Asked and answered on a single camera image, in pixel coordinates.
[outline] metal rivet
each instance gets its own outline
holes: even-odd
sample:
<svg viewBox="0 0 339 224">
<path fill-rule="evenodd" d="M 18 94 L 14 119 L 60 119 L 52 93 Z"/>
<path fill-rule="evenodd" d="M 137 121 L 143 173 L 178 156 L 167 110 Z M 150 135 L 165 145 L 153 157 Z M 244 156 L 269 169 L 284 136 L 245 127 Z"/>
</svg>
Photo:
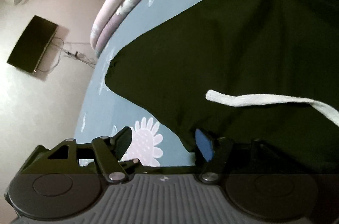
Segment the metal rivet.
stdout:
<svg viewBox="0 0 339 224">
<path fill-rule="evenodd" d="M 122 172 L 113 172 L 108 176 L 112 181 L 124 180 L 126 175 Z"/>
<path fill-rule="evenodd" d="M 201 178 L 206 182 L 214 182 L 219 179 L 219 175 L 214 172 L 206 172 L 201 175 Z"/>
</svg>

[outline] dark green fabric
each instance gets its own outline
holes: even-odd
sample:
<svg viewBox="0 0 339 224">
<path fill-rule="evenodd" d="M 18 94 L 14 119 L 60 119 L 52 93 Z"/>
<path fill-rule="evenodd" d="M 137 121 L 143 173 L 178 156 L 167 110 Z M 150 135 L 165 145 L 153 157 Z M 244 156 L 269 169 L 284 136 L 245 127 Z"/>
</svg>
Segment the dark green fabric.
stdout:
<svg viewBox="0 0 339 224">
<path fill-rule="evenodd" d="M 111 61 L 106 85 L 193 151 L 194 131 L 261 138 L 316 171 L 339 165 L 339 128 L 307 104 L 234 108 L 232 95 L 306 97 L 339 109 L 339 0 L 203 0 Z"/>
</svg>

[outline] wall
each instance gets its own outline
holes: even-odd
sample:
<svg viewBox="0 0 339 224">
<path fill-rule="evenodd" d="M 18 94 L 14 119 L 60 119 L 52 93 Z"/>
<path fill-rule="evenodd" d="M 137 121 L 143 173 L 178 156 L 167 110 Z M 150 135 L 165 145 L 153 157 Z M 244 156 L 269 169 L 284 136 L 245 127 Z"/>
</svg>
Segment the wall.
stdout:
<svg viewBox="0 0 339 224">
<path fill-rule="evenodd" d="M 6 60 L 35 14 L 59 24 L 57 36 L 65 41 L 89 43 L 90 29 L 102 4 L 103 0 L 25 0 L 10 6 L 0 0 L 0 224 L 16 216 L 2 193 L 35 146 L 52 148 L 73 136 L 93 72 L 80 61 L 62 58 L 50 74 L 33 77 Z M 86 44 L 66 44 L 65 48 L 94 57 Z M 50 46 L 39 68 L 48 69 L 59 51 Z"/>
</svg>

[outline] blue bedsheet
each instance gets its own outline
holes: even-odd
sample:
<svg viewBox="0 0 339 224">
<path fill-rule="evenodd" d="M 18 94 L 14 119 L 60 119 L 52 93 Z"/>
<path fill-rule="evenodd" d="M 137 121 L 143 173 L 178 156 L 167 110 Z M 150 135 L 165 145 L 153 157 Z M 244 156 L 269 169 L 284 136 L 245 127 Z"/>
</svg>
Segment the blue bedsheet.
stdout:
<svg viewBox="0 0 339 224">
<path fill-rule="evenodd" d="M 148 111 L 113 93 L 104 79 L 111 59 L 122 47 L 200 1 L 142 0 L 131 11 L 99 58 L 76 127 L 78 143 L 88 143 L 103 135 L 113 136 L 124 126 L 130 126 L 132 145 L 123 159 L 138 157 L 150 166 L 194 164 L 193 155 L 184 149 L 173 132 L 159 124 Z"/>
</svg>

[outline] gray ribbed plate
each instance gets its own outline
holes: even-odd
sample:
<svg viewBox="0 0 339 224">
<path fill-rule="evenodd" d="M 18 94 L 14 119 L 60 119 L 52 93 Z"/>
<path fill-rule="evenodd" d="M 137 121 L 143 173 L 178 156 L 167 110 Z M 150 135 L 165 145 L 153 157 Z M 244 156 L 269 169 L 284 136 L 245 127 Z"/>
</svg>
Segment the gray ribbed plate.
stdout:
<svg viewBox="0 0 339 224">
<path fill-rule="evenodd" d="M 83 214 L 62 221 L 25 217 L 12 224 L 259 224 L 227 202 L 218 186 L 204 185 L 191 174 L 136 174 L 131 182 L 112 185 Z M 303 218 L 289 224 L 310 224 Z"/>
</svg>

